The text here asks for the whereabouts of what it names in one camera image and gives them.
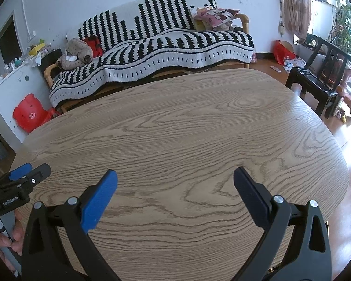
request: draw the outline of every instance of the metal screw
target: metal screw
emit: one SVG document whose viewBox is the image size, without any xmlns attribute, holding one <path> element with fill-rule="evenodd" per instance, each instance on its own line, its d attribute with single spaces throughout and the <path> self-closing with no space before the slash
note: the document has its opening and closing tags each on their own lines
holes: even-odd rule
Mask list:
<svg viewBox="0 0 351 281">
<path fill-rule="evenodd" d="M 314 200 L 310 200 L 310 205 L 315 208 L 318 206 L 317 202 Z"/>
<path fill-rule="evenodd" d="M 75 196 L 68 199 L 69 205 L 75 205 L 77 202 L 78 202 L 78 199 Z"/>
<path fill-rule="evenodd" d="M 279 203 L 279 204 L 283 203 L 283 197 L 281 196 L 274 196 L 273 199 L 276 203 Z"/>
<path fill-rule="evenodd" d="M 41 207 L 41 202 L 36 202 L 35 204 L 34 204 L 34 208 L 35 209 L 39 209 Z"/>
</svg>

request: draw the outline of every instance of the mobile phone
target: mobile phone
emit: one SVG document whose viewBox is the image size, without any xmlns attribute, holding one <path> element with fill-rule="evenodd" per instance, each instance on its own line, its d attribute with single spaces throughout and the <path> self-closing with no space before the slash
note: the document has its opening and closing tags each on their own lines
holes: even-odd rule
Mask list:
<svg viewBox="0 0 351 281">
<path fill-rule="evenodd" d="M 275 70 L 275 71 L 278 72 L 278 73 L 281 73 L 281 72 L 282 72 L 279 68 L 275 67 L 274 65 L 272 65 L 270 68 L 273 69 L 273 70 Z"/>
</svg>

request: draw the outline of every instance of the chair leg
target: chair leg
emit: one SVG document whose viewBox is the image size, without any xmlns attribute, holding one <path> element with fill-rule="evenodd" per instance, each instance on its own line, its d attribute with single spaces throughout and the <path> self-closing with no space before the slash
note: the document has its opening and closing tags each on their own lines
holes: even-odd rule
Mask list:
<svg viewBox="0 0 351 281">
<path fill-rule="evenodd" d="M 292 79 L 290 79 L 290 77 L 289 77 L 289 78 L 287 78 L 285 86 L 287 88 L 291 89 L 293 83 L 294 83 L 294 81 Z"/>
<path fill-rule="evenodd" d="M 319 101 L 317 108 L 315 110 L 315 113 L 317 114 L 318 117 L 321 117 L 322 112 L 324 111 L 326 102 L 325 101 Z"/>
<path fill-rule="evenodd" d="M 335 109 L 337 108 L 340 100 L 341 100 L 340 96 L 336 96 L 330 100 L 329 107 L 326 108 L 326 111 L 324 114 L 325 118 L 329 118 L 330 116 L 332 116 L 332 114 L 334 113 Z"/>
</svg>

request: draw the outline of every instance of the black wooden chair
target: black wooden chair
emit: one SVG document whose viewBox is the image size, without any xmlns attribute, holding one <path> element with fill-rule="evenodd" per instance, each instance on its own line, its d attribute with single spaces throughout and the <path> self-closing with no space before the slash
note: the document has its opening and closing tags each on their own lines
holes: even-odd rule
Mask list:
<svg viewBox="0 0 351 281">
<path fill-rule="evenodd" d="M 306 92 L 309 92 L 318 100 L 315 113 L 320 117 L 326 108 L 325 117 L 328 118 L 340 99 L 340 96 L 335 90 L 342 80 L 347 61 L 351 62 L 351 56 L 320 37 L 317 37 L 317 42 L 315 51 L 307 64 L 303 68 L 294 67 L 291 69 L 286 86 L 291 89 L 294 82 L 300 84 L 302 86 L 302 94 L 305 95 Z M 328 47 L 328 52 L 318 73 L 314 75 L 310 70 L 310 66 L 323 44 Z M 336 62 L 338 59 L 343 60 L 343 65 L 339 68 L 334 79 L 330 80 L 332 73 L 339 67 L 337 65 L 338 62 Z"/>
</svg>

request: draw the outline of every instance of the red bear stool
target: red bear stool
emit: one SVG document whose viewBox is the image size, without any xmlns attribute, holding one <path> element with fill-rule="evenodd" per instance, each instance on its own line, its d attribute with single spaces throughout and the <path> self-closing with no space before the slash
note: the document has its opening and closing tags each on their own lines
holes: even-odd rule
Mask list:
<svg viewBox="0 0 351 281">
<path fill-rule="evenodd" d="M 26 95 L 13 111 L 13 118 L 27 133 L 35 130 L 42 124 L 50 121 L 54 116 L 60 115 L 54 108 L 46 111 L 34 94 Z"/>
</svg>

